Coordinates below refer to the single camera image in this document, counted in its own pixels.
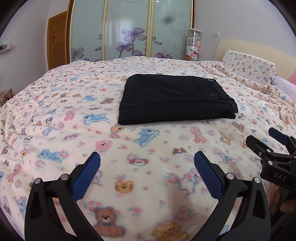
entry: sliding wardrobe door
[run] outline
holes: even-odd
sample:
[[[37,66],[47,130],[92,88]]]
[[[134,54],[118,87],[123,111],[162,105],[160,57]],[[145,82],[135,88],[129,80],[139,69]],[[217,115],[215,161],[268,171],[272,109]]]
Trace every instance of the sliding wardrobe door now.
[[[102,60],[105,0],[75,0],[70,32],[71,62]]]
[[[103,59],[145,56],[150,0],[106,2]]]
[[[184,60],[192,19],[193,0],[154,1],[149,57]]]

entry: black trousers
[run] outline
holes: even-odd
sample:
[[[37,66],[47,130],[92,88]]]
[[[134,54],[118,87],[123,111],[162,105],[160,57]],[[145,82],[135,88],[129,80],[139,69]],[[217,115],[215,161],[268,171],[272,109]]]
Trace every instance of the black trousers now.
[[[118,124],[235,119],[237,104],[216,80],[135,74],[126,81]]]

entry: clear cylinder container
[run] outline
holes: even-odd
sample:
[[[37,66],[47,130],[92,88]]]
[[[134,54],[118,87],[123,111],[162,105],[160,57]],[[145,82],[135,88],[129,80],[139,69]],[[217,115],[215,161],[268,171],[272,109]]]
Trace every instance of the clear cylinder container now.
[[[197,61],[200,50],[200,31],[195,28],[188,29],[185,58],[188,61]]]

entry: pillow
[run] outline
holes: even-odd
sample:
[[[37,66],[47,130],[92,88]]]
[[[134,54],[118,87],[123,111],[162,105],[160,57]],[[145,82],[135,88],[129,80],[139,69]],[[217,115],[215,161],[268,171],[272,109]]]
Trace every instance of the pillow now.
[[[272,62],[232,50],[226,51],[222,64],[236,74],[264,85],[271,83],[275,71]]]
[[[296,103],[296,85],[290,83],[289,81],[275,75],[271,85],[279,88],[283,91],[287,96],[289,96],[294,103]]]

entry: blue gripper pad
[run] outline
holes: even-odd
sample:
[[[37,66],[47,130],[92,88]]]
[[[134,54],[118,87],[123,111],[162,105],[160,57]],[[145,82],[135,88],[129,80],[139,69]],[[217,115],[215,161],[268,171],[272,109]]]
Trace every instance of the blue gripper pad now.
[[[82,165],[85,166],[72,185],[72,199],[75,202],[83,199],[91,181],[94,179],[98,169],[100,168],[101,157],[97,152],[93,152],[85,164]]]
[[[275,140],[277,140],[279,143],[281,143],[282,145],[288,145],[288,138],[286,135],[284,135],[283,133],[281,133],[280,131],[278,131],[277,129],[271,127],[268,130],[268,134],[274,138]]]
[[[223,198],[223,184],[211,168],[210,164],[210,161],[206,160],[200,152],[195,153],[194,165],[198,173],[201,175],[212,198],[218,199],[220,202]]]

